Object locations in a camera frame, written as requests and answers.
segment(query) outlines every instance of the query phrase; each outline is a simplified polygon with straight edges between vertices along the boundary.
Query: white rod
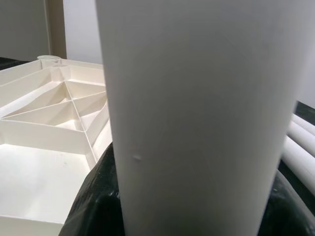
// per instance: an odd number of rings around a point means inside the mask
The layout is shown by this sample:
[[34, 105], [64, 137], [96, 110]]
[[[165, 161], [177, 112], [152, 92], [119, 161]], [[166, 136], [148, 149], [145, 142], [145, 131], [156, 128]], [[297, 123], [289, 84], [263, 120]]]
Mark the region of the white rod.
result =
[[286, 137], [282, 160], [315, 195], [315, 158], [291, 138]]
[[256, 235], [315, 1], [96, 3], [126, 235]]
[[301, 126], [291, 121], [288, 136], [298, 145], [304, 148], [309, 154], [315, 157], [315, 136], [303, 129]]
[[315, 126], [311, 123], [308, 123], [306, 120], [298, 117], [295, 114], [292, 115], [292, 121], [315, 136]]

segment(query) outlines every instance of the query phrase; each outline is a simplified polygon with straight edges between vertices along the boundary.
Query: white pipe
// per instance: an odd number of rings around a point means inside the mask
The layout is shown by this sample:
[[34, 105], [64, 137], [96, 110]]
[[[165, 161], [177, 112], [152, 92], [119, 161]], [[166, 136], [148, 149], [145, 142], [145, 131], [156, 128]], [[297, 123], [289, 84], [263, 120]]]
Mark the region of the white pipe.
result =
[[309, 154], [315, 157], [315, 136], [303, 129], [301, 126], [291, 121], [288, 136], [298, 145], [304, 148]]
[[292, 121], [315, 136], [315, 126], [311, 123], [308, 123], [306, 120], [298, 117], [295, 114], [292, 115]]
[[256, 235], [315, 1], [96, 5], [126, 235]]
[[315, 195], [315, 158], [291, 138], [286, 137], [282, 160]]

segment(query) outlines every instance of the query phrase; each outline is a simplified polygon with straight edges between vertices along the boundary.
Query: black garbage bag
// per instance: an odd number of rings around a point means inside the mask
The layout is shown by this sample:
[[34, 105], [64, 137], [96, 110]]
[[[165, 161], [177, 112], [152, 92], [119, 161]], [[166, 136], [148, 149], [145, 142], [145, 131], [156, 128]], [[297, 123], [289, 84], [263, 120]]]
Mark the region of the black garbage bag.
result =
[[[59, 236], [124, 235], [111, 144], [84, 180]], [[314, 216], [279, 171], [258, 236], [315, 236]]]

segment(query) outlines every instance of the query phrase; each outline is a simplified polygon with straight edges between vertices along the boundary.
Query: white plastic tray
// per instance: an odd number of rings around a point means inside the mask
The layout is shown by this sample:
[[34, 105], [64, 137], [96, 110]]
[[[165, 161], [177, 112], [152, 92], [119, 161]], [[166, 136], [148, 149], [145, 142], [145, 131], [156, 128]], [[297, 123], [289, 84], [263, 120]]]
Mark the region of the white plastic tray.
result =
[[102, 65], [43, 56], [0, 71], [0, 235], [58, 235], [111, 141]]

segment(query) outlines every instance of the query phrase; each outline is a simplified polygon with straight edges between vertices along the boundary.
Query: plastic compartment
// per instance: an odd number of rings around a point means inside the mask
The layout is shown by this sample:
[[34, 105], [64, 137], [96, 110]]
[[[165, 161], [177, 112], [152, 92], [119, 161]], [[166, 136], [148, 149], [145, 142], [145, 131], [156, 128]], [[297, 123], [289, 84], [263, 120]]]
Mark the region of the plastic compartment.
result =
[[51, 60], [0, 71], [0, 235], [57, 235], [112, 141], [102, 65]]

